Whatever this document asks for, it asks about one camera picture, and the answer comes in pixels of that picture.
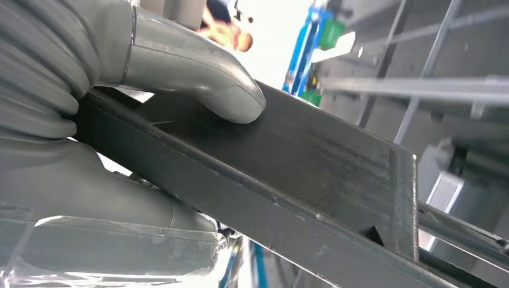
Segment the metal bar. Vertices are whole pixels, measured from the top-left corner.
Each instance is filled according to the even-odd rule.
[[[419,259],[421,263],[424,263],[429,267],[444,273],[460,282],[471,283],[472,286],[476,288],[496,288],[490,283],[479,279],[478,277],[466,272],[465,270],[434,256],[432,253],[424,249],[419,249]]]
[[[505,272],[509,272],[509,256],[501,253],[502,247],[493,239],[465,225],[431,206],[419,203],[420,229],[437,236],[442,241],[465,251]]]
[[[509,17],[509,5],[504,5],[501,7],[497,7],[494,9],[489,9],[486,11],[472,13],[469,15],[465,15],[462,17],[458,17],[451,22],[449,30],[455,30],[471,25],[486,23],[494,20],[503,19],[505,17]],[[392,39],[392,43],[399,43],[404,41],[413,40],[416,38],[421,38],[429,35],[433,35],[438,32],[440,29],[440,23],[431,24],[422,28],[418,28],[409,32],[401,33],[399,35],[395,35]],[[363,44],[356,45],[352,49],[352,53],[357,53],[359,49],[362,47],[364,50],[364,54],[375,54],[380,53],[379,49],[376,47],[383,47],[386,44],[386,38],[377,39],[374,41],[369,41]]]
[[[403,31],[406,19],[412,10],[413,1],[414,0],[402,0],[401,4],[399,5],[399,9],[394,18],[391,31],[389,32],[385,42],[385,52],[382,57],[382,61],[380,61],[378,66],[376,78],[384,78],[387,74],[397,45],[396,43],[393,43],[393,37]],[[364,95],[362,98],[364,103],[361,107],[361,111],[359,113],[359,117],[357,118],[356,124],[361,128],[366,128],[371,112],[373,111],[373,106],[375,105],[376,98],[370,97],[369,95]]]
[[[409,98],[419,95],[421,99],[447,102],[483,101],[497,105],[509,105],[509,81],[493,82],[484,78],[470,79],[322,79],[323,90],[371,93],[391,97]]]
[[[435,42],[433,42],[433,46],[431,47],[428,58],[426,59],[426,63],[424,63],[421,78],[431,76],[431,73],[433,72],[436,61],[438,59],[438,55],[440,55],[440,51],[442,50],[442,46],[444,45],[445,39],[447,39],[449,26],[451,25],[451,22],[454,20],[460,6],[461,0],[451,0],[451,4],[447,9],[444,19],[440,24],[440,28],[438,29],[438,32],[436,34]],[[408,131],[408,127],[412,122],[412,118],[414,117],[414,114],[417,111],[417,108],[419,107],[420,101],[421,100],[418,95],[414,95],[410,100],[410,104],[406,109],[405,115],[403,116],[403,120],[401,121],[401,125],[396,134],[396,138],[394,139],[394,143],[399,145],[403,141],[403,138],[405,137],[405,134]]]

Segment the dark steel bar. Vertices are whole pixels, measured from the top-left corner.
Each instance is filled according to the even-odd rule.
[[[393,43],[393,37],[401,34],[403,28],[405,27],[406,19],[408,19],[408,15],[413,7],[414,0],[402,0],[399,6],[399,9],[396,13],[396,17],[394,18],[393,25],[391,27],[391,31],[389,32],[389,36],[385,42],[385,52],[382,56],[382,59],[379,63],[378,70],[376,73],[376,78],[384,78],[389,70],[389,66],[391,65],[391,61],[393,60],[394,52],[396,51],[396,43]],[[375,105],[376,98],[371,97],[369,95],[365,95],[363,98],[363,106],[361,107],[361,111],[359,117],[357,118],[356,124],[361,128],[366,128],[367,122],[369,121],[369,117],[371,112],[373,111],[373,106]]]
[[[409,158],[407,154],[399,155],[403,150],[389,142],[280,91],[265,85],[261,87],[267,98],[267,110],[260,119],[249,125],[222,120],[188,95],[156,95],[144,104],[154,109],[146,111],[151,119],[143,119],[106,95],[94,92],[82,99],[80,112],[74,118],[79,127],[76,138],[335,286],[471,287],[468,283],[458,284],[435,275],[414,263],[412,257],[395,253],[394,247],[389,249],[375,244],[362,236],[358,227],[353,225],[352,221],[365,221],[366,217],[369,220],[367,223],[371,222],[369,215],[372,213],[378,215],[379,220],[387,218],[388,214],[378,211],[383,211],[387,205],[392,207],[391,211],[409,209],[404,198],[397,199],[395,194],[392,194],[391,200],[367,199],[397,191],[401,183],[405,186],[403,195],[409,197],[413,194],[411,188],[408,190],[406,186],[413,181],[411,155],[408,155]],[[163,120],[167,120],[167,124],[158,127],[164,131],[150,124]],[[327,127],[330,127],[330,131],[324,130]],[[291,142],[279,145],[283,144],[279,141],[288,140]],[[327,144],[327,151],[333,153],[324,158],[325,147],[318,144]],[[308,149],[307,145],[311,149],[309,155],[302,152]],[[381,159],[378,162],[377,158],[372,157],[379,157],[382,148],[392,152],[385,154],[385,161]],[[361,166],[353,166],[357,162],[351,161],[359,157],[363,159],[358,162]],[[234,162],[237,158],[244,164]],[[288,163],[287,160],[291,158],[296,158],[300,164]],[[346,174],[342,174],[336,169],[346,164],[345,159],[349,160],[349,168],[343,171]],[[319,178],[325,166],[314,169],[311,164],[320,164],[313,163],[315,160],[325,161],[322,164],[334,171],[325,182]],[[391,182],[384,181],[388,175],[384,176],[383,171],[387,171],[387,167],[384,167],[388,164],[398,167],[387,178],[392,179]],[[297,171],[289,171],[297,168],[305,170],[307,176],[295,176],[294,172]],[[295,176],[292,180],[297,181],[299,186],[305,184],[304,187],[289,183],[287,173]],[[334,185],[338,181],[347,181],[343,182],[347,186],[337,189]],[[359,187],[370,181],[379,186],[367,191],[369,196],[356,188],[352,181],[358,181],[356,185]],[[348,194],[351,190],[355,190],[356,194],[361,193],[362,199],[357,203],[345,198],[346,203],[341,208],[348,209],[350,205],[355,205],[355,209],[361,210],[357,216],[350,212],[350,217],[339,217],[339,214],[334,215],[333,211],[327,210],[326,206],[318,205],[330,205],[335,197],[341,193]],[[415,195],[409,199],[415,201]],[[371,206],[372,200],[376,200],[373,203],[376,205]],[[395,222],[386,228],[401,227],[402,223],[405,226],[406,221],[415,219],[411,216],[396,217]],[[405,236],[404,231],[397,232],[395,236],[404,236],[405,241],[412,239]],[[391,234],[384,232],[381,236],[390,239]]]

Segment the metal frame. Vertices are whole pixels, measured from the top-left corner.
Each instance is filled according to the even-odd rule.
[[[264,85],[261,87],[268,102],[272,101],[267,106],[268,110],[264,112],[265,117],[281,114],[279,107],[285,107],[285,111],[301,109],[297,113],[299,117],[302,117],[302,112],[306,112],[315,120],[325,117],[327,121],[331,121],[329,124],[334,127],[334,131],[341,127],[347,128],[351,131],[348,134],[349,142],[360,137],[364,145],[367,139],[371,139],[378,141],[379,145],[387,145],[394,149],[394,152],[399,149],[380,139],[370,138],[363,131],[329,117],[302,101],[287,97],[282,92],[270,90]],[[273,97],[283,102],[274,102]],[[156,95],[151,101],[157,99],[175,100],[179,102],[179,109],[186,107],[183,101],[187,100],[189,103],[195,103],[193,107],[198,111],[206,111],[190,97]],[[168,112],[168,107],[177,106],[163,104],[154,102],[152,105],[165,107],[164,113]],[[212,157],[209,154],[211,151],[197,149],[196,143],[190,144],[155,128],[149,120],[137,116],[132,110],[122,107],[100,92],[92,91],[92,94],[82,99],[80,111],[73,119],[80,127],[76,139],[92,145],[117,163],[139,171],[151,183],[165,191],[175,193],[182,201],[200,211],[219,221],[226,220],[231,227],[236,227],[247,236],[255,238],[264,247],[330,284],[342,288],[472,287],[468,282],[445,274],[436,274],[431,267],[419,263],[417,259],[408,259],[376,244],[346,225],[348,219],[333,218],[312,206],[312,202],[297,199],[285,190],[275,190],[268,184],[253,179],[249,174],[245,174],[248,171],[243,173],[236,170],[222,162],[221,158]],[[263,121],[258,121],[244,128],[256,129],[262,124]],[[160,168],[168,167],[168,163],[171,163],[171,170],[161,171]],[[403,163],[399,166],[401,169],[392,172],[398,179],[395,181],[410,179],[411,176],[405,171],[409,173],[411,171],[408,171]]]
[[[389,36],[385,42],[385,51],[382,56],[382,61],[378,66],[376,72],[376,78],[384,78],[389,70],[389,66],[391,65],[391,61],[393,59],[394,52],[396,51],[397,43],[393,42],[393,37],[399,35],[403,28],[405,27],[406,19],[412,10],[412,6],[414,4],[414,0],[402,0],[399,5],[399,9],[396,13],[396,17],[394,18],[393,25],[391,27],[391,31],[389,32]],[[361,111],[359,113],[359,117],[357,118],[356,124],[361,128],[366,128],[367,122],[373,111],[373,107],[375,106],[376,99],[370,97],[369,95],[363,95],[361,97],[363,99],[363,105],[361,107]]]
[[[402,26],[398,25],[403,25],[404,22],[402,21],[406,20],[406,16],[408,16],[409,10],[405,8],[408,4],[405,5],[405,2],[406,1],[402,1],[394,20],[393,28],[388,38],[385,40],[387,48],[385,49],[375,79],[325,78],[320,79],[318,88],[323,91],[333,90],[361,94],[363,105],[361,106],[356,124],[362,128],[366,128],[375,104],[375,98],[371,95],[410,97],[410,103],[398,129],[396,138],[394,139],[396,144],[401,144],[403,141],[412,118],[418,109],[421,98],[472,103],[472,117],[476,118],[482,117],[482,114],[491,103],[509,104],[509,97],[507,97],[509,82],[504,80],[490,78],[426,79],[431,75],[441,48],[447,39],[449,30],[508,17],[509,6],[503,6],[455,19],[456,13],[461,5],[461,0],[452,0],[440,24],[434,24],[404,34],[394,35],[396,32],[399,32],[398,28],[402,29]],[[391,52],[391,48],[395,48],[396,44],[401,41],[423,37],[434,32],[436,32],[435,41],[426,59],[420,78],[383,79],[394,52]],[[363,46],[380,45],[381,41],[382,40],[372,41],[365,43]]]

